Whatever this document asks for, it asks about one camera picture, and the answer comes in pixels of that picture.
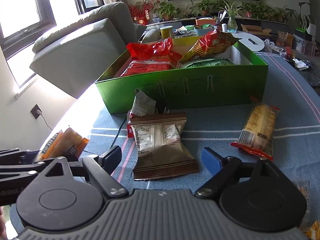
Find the barcode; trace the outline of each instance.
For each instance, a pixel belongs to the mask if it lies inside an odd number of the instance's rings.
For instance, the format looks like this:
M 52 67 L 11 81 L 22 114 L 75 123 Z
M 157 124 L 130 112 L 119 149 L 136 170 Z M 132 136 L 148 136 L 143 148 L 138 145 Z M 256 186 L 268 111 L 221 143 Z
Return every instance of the barcode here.
M 253 132 L 249 132 L 247 130 L 242 130 L 242 132 L 239 136 L 238 142 L 251 146 L 253 137 L 254 137 Z

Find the window sill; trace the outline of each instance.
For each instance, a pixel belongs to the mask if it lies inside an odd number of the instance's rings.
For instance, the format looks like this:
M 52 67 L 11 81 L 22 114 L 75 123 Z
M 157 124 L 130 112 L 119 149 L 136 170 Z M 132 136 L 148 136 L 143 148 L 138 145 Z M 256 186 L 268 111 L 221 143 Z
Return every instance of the window sill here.
M 23 87 L 19 89 L 19 92 L 13 98 L 18 100 L 28 90 L 28 88 L 38 80 L 38 77 L 38 75 L 35 75 L 33 78 L 31 78 L 26 84 L 23 85 Z

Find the glass vase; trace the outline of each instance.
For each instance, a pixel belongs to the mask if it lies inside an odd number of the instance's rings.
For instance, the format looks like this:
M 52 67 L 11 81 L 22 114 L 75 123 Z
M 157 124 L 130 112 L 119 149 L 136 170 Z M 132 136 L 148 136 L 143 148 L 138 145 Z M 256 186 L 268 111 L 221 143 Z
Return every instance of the glass vase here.
M 237 25 L 237 22 L 236 22 L 236 19 L 235 19 L 235 16 L 230 16 L 229 17 L 229 21 L 228 21 L 228 29 L 235 29 L 237 30 L 238 29 L 238 25 Z

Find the clear plastic storage box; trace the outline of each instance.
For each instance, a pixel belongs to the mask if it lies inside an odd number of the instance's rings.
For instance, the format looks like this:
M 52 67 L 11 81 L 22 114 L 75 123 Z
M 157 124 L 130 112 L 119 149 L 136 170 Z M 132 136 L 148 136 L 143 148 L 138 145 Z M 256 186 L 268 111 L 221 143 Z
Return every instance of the clear plastic storage box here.
M 316 52 L 316 43 L 313 41 L 306 41 L 303 38 L 293 35 L 293 49 L 305 55 L 314 56 Z

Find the gray ribbed surface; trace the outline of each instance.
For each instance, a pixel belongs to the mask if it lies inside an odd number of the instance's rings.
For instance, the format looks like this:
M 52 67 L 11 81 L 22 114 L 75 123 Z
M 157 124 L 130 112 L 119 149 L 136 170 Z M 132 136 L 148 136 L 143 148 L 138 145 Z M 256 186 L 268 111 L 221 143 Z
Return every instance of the gray ribbed surface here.
M 76 233 L 45 235 L 27 229 L 20 240 L 296 240 L 308 239 L 297 228 L 283 233 L 253 232 L 227 219 L 215 202 L 194 197 L 189 190 L 135 190 L 113 200 L 103 215 Z

